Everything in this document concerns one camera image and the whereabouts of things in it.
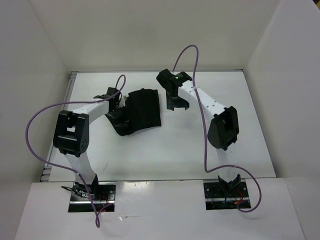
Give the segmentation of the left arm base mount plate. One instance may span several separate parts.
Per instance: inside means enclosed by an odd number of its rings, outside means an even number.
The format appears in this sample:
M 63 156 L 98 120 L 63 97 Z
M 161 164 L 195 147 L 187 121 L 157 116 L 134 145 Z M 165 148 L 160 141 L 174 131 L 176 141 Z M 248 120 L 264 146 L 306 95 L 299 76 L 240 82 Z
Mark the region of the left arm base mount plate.
M 89 195 L 84 189 L 81 189 L 75 183 L 72 187 L 62 186 L 62 188 L 70 192 L 68 206 L 69 213 L 94 212 Z M 90 195 L 97 212 L 104 213 L 115 211 L 115 182 L 100 182 L 96 193 L 91 193 Z

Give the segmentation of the black pleated skirt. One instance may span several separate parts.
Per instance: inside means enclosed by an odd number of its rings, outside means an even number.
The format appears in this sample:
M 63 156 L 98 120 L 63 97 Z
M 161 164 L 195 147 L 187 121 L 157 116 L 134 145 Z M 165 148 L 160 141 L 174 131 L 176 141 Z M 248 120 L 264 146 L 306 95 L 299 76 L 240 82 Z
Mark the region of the black pleated skirt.
M 117 104 L 113 99 L 110 105 Z M 124 101 L 129 118 L 129 127 L 113 127 L 120 136 L 128 136 L 136 131 L 160 127 L 160 100 L 156 89 L 140 89 L 128 93 Z

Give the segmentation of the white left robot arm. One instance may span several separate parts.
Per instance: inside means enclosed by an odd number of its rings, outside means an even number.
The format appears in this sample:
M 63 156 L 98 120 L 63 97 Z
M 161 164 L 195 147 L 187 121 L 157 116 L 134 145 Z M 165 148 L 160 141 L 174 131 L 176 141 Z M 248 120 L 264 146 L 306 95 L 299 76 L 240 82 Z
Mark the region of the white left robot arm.
M 125 109 L 123 101 L 111 99 L 85 104 L 72 111 L 62 110 L 58 114 L 53 146 L 65 156 L 70 168 L 76 171 L 75 182 L 88 200 L 96 199 L 100 193 L 98 176 L 92 169 L 87 154 L 90 124 L 101 116 L 106 116 L 113 127 L 120 127 L 122 130 L 129 122 Z

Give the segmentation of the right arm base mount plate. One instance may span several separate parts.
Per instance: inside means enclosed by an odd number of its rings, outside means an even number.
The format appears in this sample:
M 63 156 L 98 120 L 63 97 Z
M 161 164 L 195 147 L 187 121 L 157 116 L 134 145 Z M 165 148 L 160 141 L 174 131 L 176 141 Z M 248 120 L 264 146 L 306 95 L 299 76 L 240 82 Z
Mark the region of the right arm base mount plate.
M 227 197 L 225 197 L 217 180 L 204 181 L 203 189 L 207 211 L 237 209 L 238 204 L 240 209 L 246 210 L 252 208 L 247 184 L 244 180 Z

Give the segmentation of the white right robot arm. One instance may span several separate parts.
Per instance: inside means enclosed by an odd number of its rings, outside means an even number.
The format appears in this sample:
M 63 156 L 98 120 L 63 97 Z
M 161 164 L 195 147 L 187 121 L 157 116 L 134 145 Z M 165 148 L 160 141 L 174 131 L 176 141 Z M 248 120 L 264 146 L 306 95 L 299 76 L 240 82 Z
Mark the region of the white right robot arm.
M 209 96 L 191 79 L 171 77 L 166 80 L 167 109 L 188 109 L 198 107 L 204 134 L 204 170 L 206 173 L 219 170 L 220 193 L 229 197 L 237 190 L 233 181 L 236 173 L 235 147 L 239 134 L 238 112 L 233 107 L 226 107 Z M 212 146 L 217 153 L 219 166 L 208 169 L 208 150 Z

